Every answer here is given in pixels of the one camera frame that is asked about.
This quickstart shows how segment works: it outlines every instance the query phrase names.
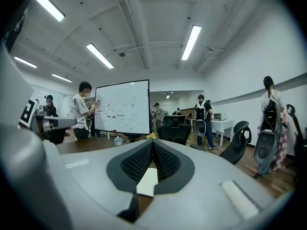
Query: whiteboard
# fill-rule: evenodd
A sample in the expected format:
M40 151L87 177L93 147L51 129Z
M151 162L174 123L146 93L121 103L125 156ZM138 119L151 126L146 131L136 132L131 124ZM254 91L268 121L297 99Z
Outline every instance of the whiteboard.
M95 129L150 134L149 80L96 88Z

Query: person wearing backpack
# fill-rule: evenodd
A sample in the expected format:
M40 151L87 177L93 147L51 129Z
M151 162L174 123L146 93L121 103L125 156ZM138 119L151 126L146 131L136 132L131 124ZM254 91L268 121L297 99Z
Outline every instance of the person wearing backpack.
M213 134L212 134L212 107L210 104L210 100L205 101L205 97L200 94L198 96L199 102L195 105L195 114L196 114L196 120L204 120L206 123L206 137L209 143L209 150L216 150L217 146L213 144ZM201 146L201 138L200 136L197 136L197 145Z

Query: backpack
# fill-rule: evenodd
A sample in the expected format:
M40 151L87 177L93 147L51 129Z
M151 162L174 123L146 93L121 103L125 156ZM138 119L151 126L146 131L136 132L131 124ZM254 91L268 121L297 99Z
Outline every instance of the backpack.
M202 119L202 120L206 120L207 118L207 110L205 108L205 101L203 101L201 103L201 105L199 104L199 102L196 104L196 109L195 109L195 112L196 112L196 118L199 120L199 119Z

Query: red and white checkered cloth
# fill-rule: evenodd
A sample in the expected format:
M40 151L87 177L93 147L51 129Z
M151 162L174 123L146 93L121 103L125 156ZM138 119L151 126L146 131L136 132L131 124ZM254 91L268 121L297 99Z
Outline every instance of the red and white checkered cloth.
M288 129L283 126L282 135L279 140L279 146L276 151L276 154L273 157L273 171L280 169L282 167L282 162L286 157L287 152L287 144L288 144Z

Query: white ceiling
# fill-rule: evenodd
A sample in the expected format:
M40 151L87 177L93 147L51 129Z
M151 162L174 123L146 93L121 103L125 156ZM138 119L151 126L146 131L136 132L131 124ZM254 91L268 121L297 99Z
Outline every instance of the white ceiling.
M90 43L117 69L168 68L202 74L225 54L259 4L255 0L51 1L65 18L58 22L33 0L11 54L61 76L83 79L111 71L86 48ZM201 34L189 59L181 61L194 24L202 27ZM122 51L125 57L118 55Z

